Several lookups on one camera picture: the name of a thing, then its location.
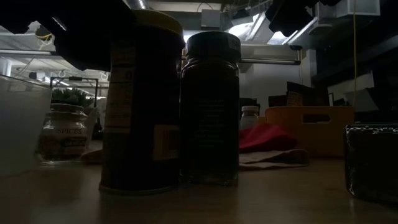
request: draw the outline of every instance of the green plant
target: green plant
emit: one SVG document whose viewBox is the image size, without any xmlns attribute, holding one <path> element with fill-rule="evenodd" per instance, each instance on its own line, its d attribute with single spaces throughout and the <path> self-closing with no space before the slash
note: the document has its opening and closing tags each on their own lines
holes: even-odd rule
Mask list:
<svg viewBox="0 0 398 224">
<path fill-rule="evenodd" d="M 64 103 L 71 103 L 82 107 L 88 107 L 94 102 L 94 98 L 87 98 L 87 93 L 73 88 L 73 89 L 55 89 L 52 92 L 52 101 L 62 101 Z"/>
</svg>

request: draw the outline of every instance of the orange basket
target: orange basket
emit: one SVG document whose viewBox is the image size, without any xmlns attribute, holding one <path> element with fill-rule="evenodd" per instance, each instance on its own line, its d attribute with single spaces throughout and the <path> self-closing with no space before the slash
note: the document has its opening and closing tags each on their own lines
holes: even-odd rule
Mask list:
<svg viewBox="0 0 398 224">
<path fill-rule="evenodd" d="M 283 127 L 313 157 L 343 157 L 343 134 L 354 123 L 349 106 L 281 106 L 266 109 L 266 123 Z"/>
</svg>

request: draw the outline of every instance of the white bottle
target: white bottle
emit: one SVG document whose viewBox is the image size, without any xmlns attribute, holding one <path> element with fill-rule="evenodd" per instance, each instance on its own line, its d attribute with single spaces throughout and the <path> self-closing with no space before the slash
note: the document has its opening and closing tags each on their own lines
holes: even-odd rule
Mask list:
<svg viewBox="0 0 398 224">
<path fill-rule="evenodd" d="M 258 106 L 243 106 L 240 130 L 245 130 L 254 127 L 257 124 L 259 117 Z"/>
</svg>

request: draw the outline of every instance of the dark container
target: dark container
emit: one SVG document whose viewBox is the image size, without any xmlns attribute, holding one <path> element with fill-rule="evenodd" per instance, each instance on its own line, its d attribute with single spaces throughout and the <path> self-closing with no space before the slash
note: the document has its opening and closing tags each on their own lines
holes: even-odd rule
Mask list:
<svg viewBox="0 0 398 224">
<path fill-rule="evenodd" d="M 182 27 L 157 11 L 135 10 L 136 25 L 112 46 L 99 189 L 153 194 L 178 184 L 177 64 Z"/>
<path fill-rule="evenodd" d="M 346 188 L 357 198 L 398 203 L 398 124 L 349 125 L 345 133 Z"/>
<path fill-rule="evenodd" d="M 182 175 L 189 182 L 234 185 L 238 180 L 240 41 L 202 32 L 187 43 L 182 70 Z"/>
</svg>

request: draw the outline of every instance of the black lid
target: black lid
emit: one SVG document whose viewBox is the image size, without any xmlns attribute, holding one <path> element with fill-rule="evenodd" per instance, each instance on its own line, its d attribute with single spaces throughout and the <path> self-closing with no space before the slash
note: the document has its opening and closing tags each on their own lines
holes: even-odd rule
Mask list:
<svg viewBox="0 0 398 224">
<path fill-rule="evenodd" d="M 220 57 L 238 62 L 241 59 L 241 41 L 227 32 L 210 31 L 195 34 L 188 39 L 187 57 Z"/>
</svg>

